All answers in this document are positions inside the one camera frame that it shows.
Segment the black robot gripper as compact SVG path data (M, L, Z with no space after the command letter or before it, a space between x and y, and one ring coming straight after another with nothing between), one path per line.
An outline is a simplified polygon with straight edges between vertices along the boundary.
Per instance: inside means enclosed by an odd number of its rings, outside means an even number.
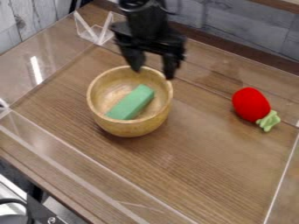
M163 55L163 74L167 80L175 77L186 53L186 37L172 27L167 27L155 38L138 38L127 22L116 22L110 26L115 33L115 42L126 58L127 64L135 72L140 72L150 52Z

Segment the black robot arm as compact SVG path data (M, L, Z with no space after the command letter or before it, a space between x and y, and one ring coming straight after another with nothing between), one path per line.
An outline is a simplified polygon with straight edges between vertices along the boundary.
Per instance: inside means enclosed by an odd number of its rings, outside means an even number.
M167 10L164 0L119 0L118 6L126 21L115 22L110 29L127 64L140 72L146 53L158 54L163 58L163 75L172 80L184 60L187 38L170 26L167 15L180 13L182 0L176 11Z

